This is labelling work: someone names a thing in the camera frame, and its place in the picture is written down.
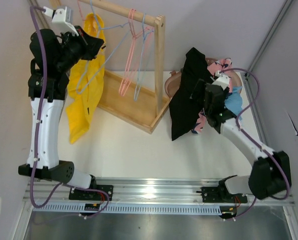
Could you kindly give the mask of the pink patterned shorts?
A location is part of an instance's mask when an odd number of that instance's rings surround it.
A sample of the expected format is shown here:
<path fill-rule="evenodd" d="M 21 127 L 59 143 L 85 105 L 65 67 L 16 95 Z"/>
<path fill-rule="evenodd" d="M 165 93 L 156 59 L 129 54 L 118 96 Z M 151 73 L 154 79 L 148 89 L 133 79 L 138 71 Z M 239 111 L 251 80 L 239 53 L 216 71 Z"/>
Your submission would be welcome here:
<path fill-rule="evenodd" d="M 232 67 L 232 60 L 231 58 L 222 58 L 219 60 L 211 60 L 207 59 L 207 69 L 211 73 L 212 76 L 216 74 L 217 71 L 223 71 L 230 69 Z M 231 96 L 234 93 L 234 87 L 236 86 L 236 73 L 232 70 L 226 73 L 230 78 L 230 87 L 229 92 L 226 94 L 226 98 Z M 201 110 L 198 114 L 198 119 L 191 130 L 193 134 L 200 134 L 202 132 L 203 127 L 206 124 L 206 116 L 204 114 L 204 110 Z"/>

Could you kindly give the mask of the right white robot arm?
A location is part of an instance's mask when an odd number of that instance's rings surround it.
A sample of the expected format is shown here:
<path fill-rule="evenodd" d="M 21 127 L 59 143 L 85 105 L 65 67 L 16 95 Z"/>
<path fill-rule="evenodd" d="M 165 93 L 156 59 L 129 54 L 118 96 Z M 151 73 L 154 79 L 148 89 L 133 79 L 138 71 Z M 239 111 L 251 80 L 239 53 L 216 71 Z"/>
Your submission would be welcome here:
<path fill-rule="evenodd" d="M 224 178 L 223 186 L 217 189 L 218 198 L 228 202 L 235 194 L 247 194 L 259 200 L 278 199 L 277 194 L 284 192 L 280 199 L 286 199 L 292 186 L 289 156 L 254 139 L 243 129 L 239 117 L 225 107 L 228 90 L 227 79 L 218 78 L 212 84 L 199 79 L 190 95 L 192 101 L 203 104 L 209 126 L 228 139 L 251 165 L 248 175 Z"/>

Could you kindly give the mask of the yellow shorts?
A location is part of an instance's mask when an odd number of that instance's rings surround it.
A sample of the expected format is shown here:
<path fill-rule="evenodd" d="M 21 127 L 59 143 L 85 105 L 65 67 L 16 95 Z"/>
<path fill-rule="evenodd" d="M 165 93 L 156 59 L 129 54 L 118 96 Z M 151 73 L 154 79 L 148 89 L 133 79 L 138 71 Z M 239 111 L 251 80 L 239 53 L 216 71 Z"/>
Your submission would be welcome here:
<path fill-rule="evenodd" d="M 66 109 L 69 142 L 74 144 L 90 129 L 94 112 L 104 89 L 105 50 L 93 60 L 79 60 L 70 70 L 68 96 L 73 100 Z"/>

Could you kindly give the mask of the black shorts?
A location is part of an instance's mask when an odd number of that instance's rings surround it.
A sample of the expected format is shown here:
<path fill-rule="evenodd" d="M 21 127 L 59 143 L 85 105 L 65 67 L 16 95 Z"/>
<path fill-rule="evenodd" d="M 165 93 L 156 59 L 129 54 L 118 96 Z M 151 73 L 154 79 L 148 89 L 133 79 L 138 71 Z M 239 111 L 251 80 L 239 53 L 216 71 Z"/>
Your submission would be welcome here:
<path fill-rule="evenodd" d="M 203 79 L 209 84 L 213 83 L 212 74 L 207 69 L 206 56 L 203 53 L 193 47 L 185 57 L 179 89 L 169 103 L 172 141 L 194 128 L 199 112 L 203 109 L 203 99 L 190 99 L 198 79 Z"/>

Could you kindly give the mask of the light blue shorts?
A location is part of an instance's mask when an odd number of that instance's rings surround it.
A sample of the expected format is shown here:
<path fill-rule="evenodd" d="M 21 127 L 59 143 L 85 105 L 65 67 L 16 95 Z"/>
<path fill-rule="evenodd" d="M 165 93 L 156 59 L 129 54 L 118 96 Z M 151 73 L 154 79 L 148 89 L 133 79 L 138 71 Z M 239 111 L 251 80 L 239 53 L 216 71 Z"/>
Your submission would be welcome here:
<path fill-rule="evenodd" d="M 229 92 L 224 100 L 224 106 L 236 116 L 243 110 L 243 99 L 240 94 L 242 88 L 242 86 L 234 86 L 232 92 Z"/>

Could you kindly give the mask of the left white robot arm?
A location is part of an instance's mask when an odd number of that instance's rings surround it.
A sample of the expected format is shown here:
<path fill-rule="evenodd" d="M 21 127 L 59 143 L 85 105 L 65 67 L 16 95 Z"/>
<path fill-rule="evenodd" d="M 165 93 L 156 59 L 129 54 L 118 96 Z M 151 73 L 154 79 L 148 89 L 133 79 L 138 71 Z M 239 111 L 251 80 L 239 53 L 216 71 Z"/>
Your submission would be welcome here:
<path fill-rule="evenodd" d="M 32 110 L 32 137 L 25 164 L 18 167 L 21 176 L 56 181 L 80 188 L 86 200 L 97 196 L 93 175 L 81 172 L 71 161 L 59 159 L 59 121 L 67 95 L 69 71 L 79 60 L 96 58 L 104 41 L 88 35 L 80 26 L 77 33 L 67 31 L 57 36 L 51 29 L 41 29 L 30 37 L 28 96 Z"/>

